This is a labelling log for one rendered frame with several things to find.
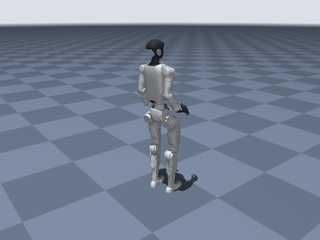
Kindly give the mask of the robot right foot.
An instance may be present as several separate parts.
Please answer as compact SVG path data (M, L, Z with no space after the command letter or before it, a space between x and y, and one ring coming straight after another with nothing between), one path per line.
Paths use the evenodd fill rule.
M166 189L165 189L165 192L166 193L171 193L172 191L178 189L180 186L182 185L182 182L181 181L175 181L174 182L174 187L171 188L171 186L167 186Z

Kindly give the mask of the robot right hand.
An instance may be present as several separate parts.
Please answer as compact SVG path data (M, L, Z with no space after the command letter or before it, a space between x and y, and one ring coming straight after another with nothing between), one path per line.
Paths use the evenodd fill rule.
M184 112L184 113L187 113L186 115L188 115L188 114L189 114L189 110L188 110L187 106L186 106L186 105L183 105L183 103L181 103L180 106L181 106L181 109L182 109L182 110L179 110L177 113Z

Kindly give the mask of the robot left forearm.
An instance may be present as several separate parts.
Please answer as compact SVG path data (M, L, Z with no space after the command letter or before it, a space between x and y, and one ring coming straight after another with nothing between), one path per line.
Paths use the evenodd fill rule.
M143 104L144 104L145 106L153 107L154 103L152 103L152 102L150 101L151 99L148 98L147 93L146 93L146 94L141 94L141 93L138 92L138 95L139 95L139 97L142 99Z

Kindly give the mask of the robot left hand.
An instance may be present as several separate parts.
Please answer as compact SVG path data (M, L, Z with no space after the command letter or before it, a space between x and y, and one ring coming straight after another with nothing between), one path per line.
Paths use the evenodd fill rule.
M150 100L150 102L154 104L156 101ZM154 107L154 105L152 106L152 108L153 108L153 107ZM164 107L169 110L169 108L167 107L167 104L166 104L166 103L164 103Z

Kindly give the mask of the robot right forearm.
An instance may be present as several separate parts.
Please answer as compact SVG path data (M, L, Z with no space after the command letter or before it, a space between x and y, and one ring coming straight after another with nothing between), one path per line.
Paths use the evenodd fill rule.
M177 113L178 111L182 111L181 106L177 103L175 96L173 93L170 93L168 96L168 105Z

